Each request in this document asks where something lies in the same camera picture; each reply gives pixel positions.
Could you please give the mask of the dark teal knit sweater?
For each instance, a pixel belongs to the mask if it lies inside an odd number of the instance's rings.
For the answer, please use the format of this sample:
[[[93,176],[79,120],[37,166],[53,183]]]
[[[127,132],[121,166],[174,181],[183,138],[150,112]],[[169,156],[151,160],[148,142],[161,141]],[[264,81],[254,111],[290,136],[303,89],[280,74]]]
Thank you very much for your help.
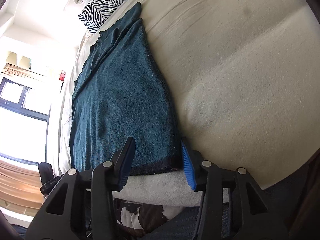
[[[71,166],[95,168],[136,142],[131,174],[182,167],[180,134],[170,89],[150,51],[136,3],[90,47],[72,94]]]

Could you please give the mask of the brown white patterned cloth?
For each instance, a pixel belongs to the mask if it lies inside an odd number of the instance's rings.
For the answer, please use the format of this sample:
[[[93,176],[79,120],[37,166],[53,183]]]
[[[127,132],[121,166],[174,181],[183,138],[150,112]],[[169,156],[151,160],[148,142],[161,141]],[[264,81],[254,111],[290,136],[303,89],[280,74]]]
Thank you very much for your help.
[[[115,198],[117,226],[129,239],[143,237],[179,215],[185,207],[152,205]]]

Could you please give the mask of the black framed window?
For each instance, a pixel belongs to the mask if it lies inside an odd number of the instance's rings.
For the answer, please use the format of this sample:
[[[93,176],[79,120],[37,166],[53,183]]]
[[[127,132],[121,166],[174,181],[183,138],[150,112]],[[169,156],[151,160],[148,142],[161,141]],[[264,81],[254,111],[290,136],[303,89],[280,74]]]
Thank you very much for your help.
[[[45,93],[1,80],[1,157],[33,166],[47,161],[49,107]]]

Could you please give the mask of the red box on shelf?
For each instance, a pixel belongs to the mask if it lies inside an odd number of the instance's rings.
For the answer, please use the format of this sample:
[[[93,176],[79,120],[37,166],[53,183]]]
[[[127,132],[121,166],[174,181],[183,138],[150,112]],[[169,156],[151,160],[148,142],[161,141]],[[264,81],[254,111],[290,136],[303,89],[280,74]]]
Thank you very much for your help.
[[[60,74],[59,80],[60,80],[60,81],[64,81],[65,75],[66,75],[66,72],[65,72],[65,71],[62,71],[61,74]]]

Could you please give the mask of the beige roman blind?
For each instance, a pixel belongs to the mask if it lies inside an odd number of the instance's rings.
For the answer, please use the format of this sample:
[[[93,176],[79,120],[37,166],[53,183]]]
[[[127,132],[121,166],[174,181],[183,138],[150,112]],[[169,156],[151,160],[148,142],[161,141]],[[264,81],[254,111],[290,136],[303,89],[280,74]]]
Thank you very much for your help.
[[[41,74],[32,72],[29,69],[21,68],[10,63],[5,64],[1,73],[7,76],[25,77],[34,80],[42,80],[44,78],[44,76]]]

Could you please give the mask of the cream bed sheet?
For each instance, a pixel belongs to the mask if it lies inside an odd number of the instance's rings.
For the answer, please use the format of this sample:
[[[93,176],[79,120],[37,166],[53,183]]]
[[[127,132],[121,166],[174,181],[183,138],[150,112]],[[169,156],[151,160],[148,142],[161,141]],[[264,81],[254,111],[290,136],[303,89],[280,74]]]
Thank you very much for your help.
[[[263,189],[316,153],[319,22],[306,0],[126,0],[101,29],[137,2],[194,149]]]

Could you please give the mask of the zebra print pillow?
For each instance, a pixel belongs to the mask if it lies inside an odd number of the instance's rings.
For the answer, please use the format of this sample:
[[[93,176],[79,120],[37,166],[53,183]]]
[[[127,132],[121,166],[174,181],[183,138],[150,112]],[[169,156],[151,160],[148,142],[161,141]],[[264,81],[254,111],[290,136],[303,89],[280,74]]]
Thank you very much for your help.
[[[89,0],[78,15],[87,30],[95,34],[126,0]]]

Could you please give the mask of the white wall shelf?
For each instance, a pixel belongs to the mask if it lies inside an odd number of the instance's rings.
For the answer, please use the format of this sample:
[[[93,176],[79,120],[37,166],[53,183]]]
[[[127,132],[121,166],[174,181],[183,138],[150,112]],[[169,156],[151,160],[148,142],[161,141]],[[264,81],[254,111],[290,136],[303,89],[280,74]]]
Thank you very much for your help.
[[[6,62],[21,68],[31,69],[30,58],[22,56],[21,54],[14,53],[12,51],[9,52]]]

